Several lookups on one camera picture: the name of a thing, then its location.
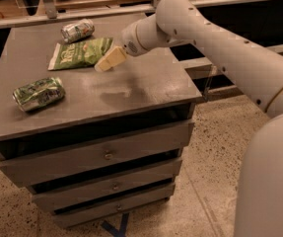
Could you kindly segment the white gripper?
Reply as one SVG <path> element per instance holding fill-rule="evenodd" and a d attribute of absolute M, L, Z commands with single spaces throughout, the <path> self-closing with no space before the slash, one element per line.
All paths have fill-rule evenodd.
<path fill-rule="evenodd" d="M 188 16 L 163 16 L 156 13 L 126 27 L 121 32 L 121 45 L 112 46 L 95 64 L 105 72 L 131 56 L 143 55 L 158 47 L 173 47 L 194 42 L 194 26 Z"/>

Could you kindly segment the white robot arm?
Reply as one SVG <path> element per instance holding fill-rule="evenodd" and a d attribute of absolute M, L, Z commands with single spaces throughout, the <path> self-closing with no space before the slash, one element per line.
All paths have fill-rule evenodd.
<path fill-rule="evenodd" d="M 283 56 L 223 29 L 189 0 L 161 0 L 154 15 L 122 31 L 96 64 L 190 43 L 270 117 L 252 138 L 240 173 L 234 237 L 283 237 Z"/>

